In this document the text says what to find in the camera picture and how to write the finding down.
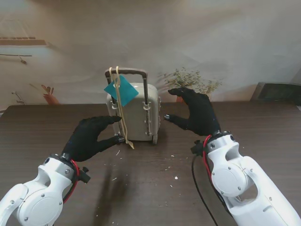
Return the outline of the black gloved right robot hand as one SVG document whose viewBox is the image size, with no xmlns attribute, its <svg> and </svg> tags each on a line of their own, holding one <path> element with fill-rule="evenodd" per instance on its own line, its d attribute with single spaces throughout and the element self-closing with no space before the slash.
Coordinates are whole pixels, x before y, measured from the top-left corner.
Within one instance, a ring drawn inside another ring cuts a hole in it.
<svg viewBox="0 0 301 226">
<path fill-rule="evenodd" d="M 221 131 L 214 109 L 205 94 L 197 93 L 189 88 L 174 88 L 168 93 L 181 97 L 189 108 L 187 119 L 174 114 L 166 114 L 164 119 L 183 130 L 190 130 L 199 136 L 209 136 Z"/>
</svg>

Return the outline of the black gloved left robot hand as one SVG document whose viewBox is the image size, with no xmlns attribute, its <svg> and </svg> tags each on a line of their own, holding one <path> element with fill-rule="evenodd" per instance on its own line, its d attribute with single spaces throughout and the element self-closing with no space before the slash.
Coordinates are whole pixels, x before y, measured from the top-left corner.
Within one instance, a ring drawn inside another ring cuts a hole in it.
<svg viewBox="0 0 301 226">
<path fill-rule="evenodd" d="M 120 135 L 101 141 L 97 140 L 103 130 L 121 119 L 119 116 L 98 116 L 82 119 L 66 143 L 62 155 L 65 155 L 69 160 L 83 162 L 114 145 L 124 142 L 125 139 Z"/>
</svg>

